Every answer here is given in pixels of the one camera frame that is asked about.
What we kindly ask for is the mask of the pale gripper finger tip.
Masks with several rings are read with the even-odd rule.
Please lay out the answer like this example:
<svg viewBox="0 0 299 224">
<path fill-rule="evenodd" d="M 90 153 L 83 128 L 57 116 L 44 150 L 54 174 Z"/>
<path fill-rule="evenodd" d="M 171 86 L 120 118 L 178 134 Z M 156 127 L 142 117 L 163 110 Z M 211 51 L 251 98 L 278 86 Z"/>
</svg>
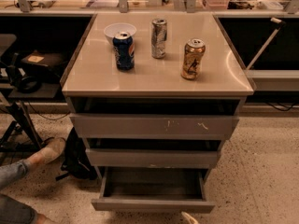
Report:
<svg viewBox="0 0 299 224">
<path fill-rule="evenodd" d="M 182 212 L 181 214 L 188 221 L 189 224 L 199 224 L 199 222 L 194 217 L 192 217 L 190 214 L 188 214 L 186 212 Z"/>
</svg>

